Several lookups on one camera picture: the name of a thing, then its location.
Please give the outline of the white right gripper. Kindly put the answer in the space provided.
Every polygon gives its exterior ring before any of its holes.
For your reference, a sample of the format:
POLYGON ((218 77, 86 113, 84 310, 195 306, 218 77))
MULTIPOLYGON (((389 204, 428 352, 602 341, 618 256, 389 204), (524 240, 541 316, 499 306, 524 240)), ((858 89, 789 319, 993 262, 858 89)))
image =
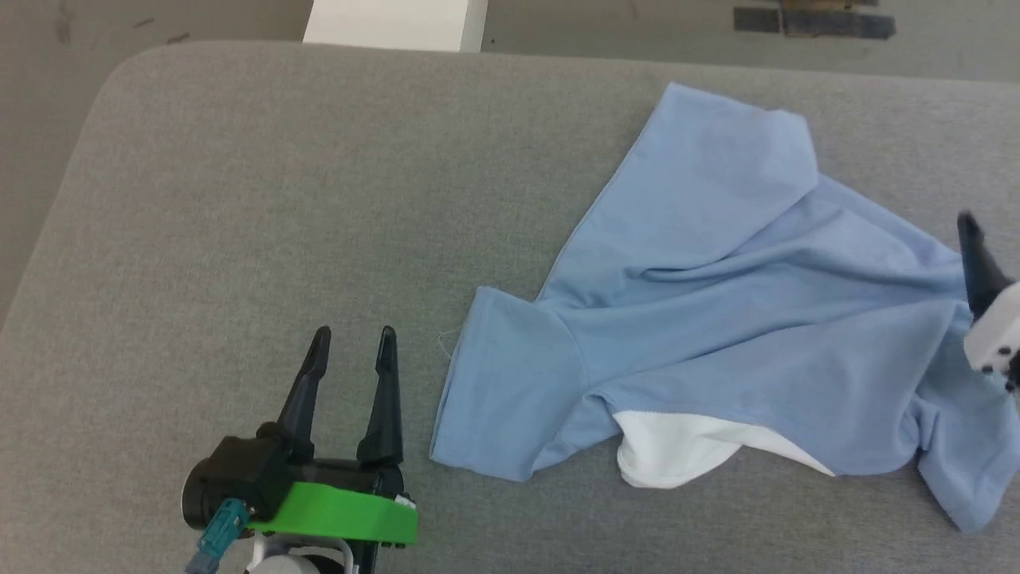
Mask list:
POLYGON ((964 337, 970 367, 1005 378, 1009 393, 1019 386, 1019 284, 1006 275, 985 244, 983 227, 971 211, 955 220, 967 301, 974 324, 964 337))

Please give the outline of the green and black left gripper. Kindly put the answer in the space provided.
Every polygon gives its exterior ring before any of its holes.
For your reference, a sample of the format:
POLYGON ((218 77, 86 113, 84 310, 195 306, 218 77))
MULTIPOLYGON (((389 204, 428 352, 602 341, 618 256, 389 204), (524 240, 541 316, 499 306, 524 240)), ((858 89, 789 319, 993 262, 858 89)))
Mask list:
MULTIPOLYGON (((290 462, 310 462, 311 429, 320 381, 327 373, 332 329, 314 334, 288 393, 277 427, 290 462)), ((398 341, 380 333, 378 375, 367 433, 357 461, 317 462, 303 469, 269 522, 256 523, 253 573, 372 573, 382 547, 418 543, 419 513, 405 487, 398 341)))

